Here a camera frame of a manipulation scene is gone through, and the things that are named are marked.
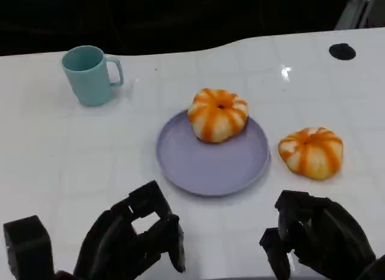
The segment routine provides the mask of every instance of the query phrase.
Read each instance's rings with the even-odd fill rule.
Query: toy pumpkin
[[[247,103],[226,90],[203,89],[188,109],[195,135],[208,143],[221,143],[245,127]]]
[[[289,134],[280,141],[278,150],[292,172],[312,179],[327,179],[342,165],[342,140],[326,127]]]

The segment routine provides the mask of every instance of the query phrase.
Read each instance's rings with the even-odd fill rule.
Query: small pumpkin
[[[292,172],[312,179],[327,179],[342,165],[342,140],[323,126],[289,134],[278,150]]]
[[[247,116],[246,101],[222,89],[202,89],[188,109],[195,135],[208,143],[221,143],[242,131]]]

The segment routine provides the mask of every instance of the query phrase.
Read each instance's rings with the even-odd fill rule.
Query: white tabletop
[[[357,57],[328,53],[349,43]],[[141,279],[269,276],[258,245],[277,225],[283,189],[341,203],[362,225],[377,256],[385,254],[385,29],[259,37],[181,54],[120,57],[126,84],[98,108],[78,104],[63,53],[0,58],[0,222],[37,214],[49,231],[55,268],[72,271],[96,217],[156,179],[185,231],[187,273],[167,256]],[[117,78],[117,72],[111,71]],[[202,199],[161,175],[155,142],[163,124],[202,87],[245,98],[265,130],[271,167],[243,193]],[[345,143],[343,169],[326,182],[292,174],[277,142],[326,125]],[[148,227],[151,220],[138,225]],[[0,248],[0,278],[13,279]]]

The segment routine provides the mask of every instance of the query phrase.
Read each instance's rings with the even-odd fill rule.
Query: black circle
[[[329,53],[339,60],[352,60],[356,51],[347,43],[334,44],[329,48]]]

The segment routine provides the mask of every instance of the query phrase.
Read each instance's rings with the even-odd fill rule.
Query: purple plate
[[[210,144],[199,140],[183,111],[163,127],[156,156],[166,178],[190,193],[224,196],[256,182],[268,167],[265,133],[252,118],[230,140]]]

